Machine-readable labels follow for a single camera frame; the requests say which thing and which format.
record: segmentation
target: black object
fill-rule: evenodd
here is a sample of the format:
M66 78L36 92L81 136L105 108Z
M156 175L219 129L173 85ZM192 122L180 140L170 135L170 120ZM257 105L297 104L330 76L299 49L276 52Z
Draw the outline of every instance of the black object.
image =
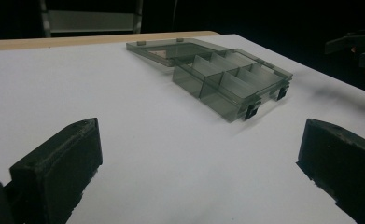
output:
M244 116L244 119L250 119L254 117L258 113L259 106L261 105L261 101L255 102L255 104L250 105L248 109L246 110L246 115Z
M365 139L321 120L308 119L298 166L357 223L365 223Z
M68 125L10 167L0 223L66 223L102 163L98 120Z
M359 58L359 67L365 67L365 30L348 33L341 38L328 41L325 44L325 53L330 54L345 48L356 48Z

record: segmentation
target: white table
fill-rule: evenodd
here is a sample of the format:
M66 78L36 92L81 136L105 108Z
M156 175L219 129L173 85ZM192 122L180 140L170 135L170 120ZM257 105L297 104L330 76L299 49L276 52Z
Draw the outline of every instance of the white table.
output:
M287 96L228 123L125 42L0 50L0 181L60 129L96 117L104 164L68 224L355 223L295 162L309 118L365 138L365 91L238 35L198 39L291 72Z

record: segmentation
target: plastic organizer box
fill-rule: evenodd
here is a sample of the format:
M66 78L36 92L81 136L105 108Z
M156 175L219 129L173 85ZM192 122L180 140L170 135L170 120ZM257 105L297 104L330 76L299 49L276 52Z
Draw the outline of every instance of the plastic organizer box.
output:
M194 38L137 41L127 50L168 67L173 81L228 122L249 119L268 100L282 99L292 74L241 49Z

